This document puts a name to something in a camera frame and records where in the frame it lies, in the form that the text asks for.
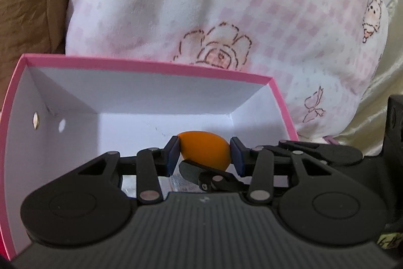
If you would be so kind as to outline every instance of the black device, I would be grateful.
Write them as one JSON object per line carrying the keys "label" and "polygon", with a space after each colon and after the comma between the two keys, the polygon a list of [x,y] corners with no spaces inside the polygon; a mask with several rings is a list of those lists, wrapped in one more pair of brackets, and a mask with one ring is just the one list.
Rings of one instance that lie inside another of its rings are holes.
{"label": "black device", "polygon": [[[182,176],[206,193],[170,193],[180,141],[133,157],[107,152],[31,193],[21,219],[32,244],[17,269],[392,269],[378,245],[403,232],[403,96],[388,101],[382,153],[280,141],[252,149],[233,137],[239,176],[184,160]],[[137,176],[136,198],[121,191]],[[275,187],[275,175],[287,187]]]}

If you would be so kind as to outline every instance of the orange egg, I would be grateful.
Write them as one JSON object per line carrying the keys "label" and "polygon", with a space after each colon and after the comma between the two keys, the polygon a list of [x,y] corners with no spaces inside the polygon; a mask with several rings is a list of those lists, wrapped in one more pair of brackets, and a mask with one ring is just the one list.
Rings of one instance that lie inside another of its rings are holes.
{"label": "orange egg", "polygon": [[185,160],[225,171],[231,163],[229,144],[216,134],[186,131],[178,135]]}

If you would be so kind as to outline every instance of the ridged gray surface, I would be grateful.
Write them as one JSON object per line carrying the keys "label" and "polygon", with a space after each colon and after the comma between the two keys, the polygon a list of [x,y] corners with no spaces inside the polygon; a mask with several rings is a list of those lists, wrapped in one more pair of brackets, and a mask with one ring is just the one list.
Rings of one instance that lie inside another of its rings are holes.
{"label": "ridged gray surface", "polygon": [[299,240],[270,209],[238,194],[170,193],[140,208],[114,237],[97,245],[57,250],[34,244],[18,269],[391,269],[374,243],[328,249]]}

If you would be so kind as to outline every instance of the pink bow drawing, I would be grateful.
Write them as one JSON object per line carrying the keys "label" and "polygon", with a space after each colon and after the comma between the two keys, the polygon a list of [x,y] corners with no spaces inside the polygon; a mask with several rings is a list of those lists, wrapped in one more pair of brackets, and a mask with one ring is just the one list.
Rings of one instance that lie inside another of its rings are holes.
{"label": "pink bow drawing", "polygon": [[326,112],[322,108],[318,108],[320,101],[322,100],[323,88],[319,87],[319,90],[315,92],[312,96],[305,99],[305,107],[308,109],[308,114],[305,115],[303,123],[315,120],[318,116],[323,116]]}

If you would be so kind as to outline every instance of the cartoon character print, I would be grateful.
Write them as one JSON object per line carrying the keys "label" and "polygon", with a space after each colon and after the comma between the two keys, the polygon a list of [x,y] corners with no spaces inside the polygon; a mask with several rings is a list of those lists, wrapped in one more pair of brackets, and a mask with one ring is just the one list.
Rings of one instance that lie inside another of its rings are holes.
{"label": "cartoon character print", "polygon": [[179,43],[179,54],[173,60],[191,59],[190,64],[240,70],[246,63],[252,46],[251,39],[239,28],[221,22],[206,34],[203,30],[187,33]]}
{"label": "cartoon character print", "polygon": [[380,19],[382,16],[381,8],[382,0],[369,0],[367,11],[363,19],[364,38],[362,42],[365,44],[370,36],[379,31]]}
{"label": "cartoon character print", "polygon": [[322,108],[318,108],[322,100],[322,95],[323,88],[319,86],[319,90],[317,92],[314,92],[312,96],[309,96],[307,99],[305,99],[305,107],[308,109],[308,114],[305,115],[305,118],[302,121],[303,123],[310,122],[315,120],[318,116],[322,117],[324,115],[326,111]]}

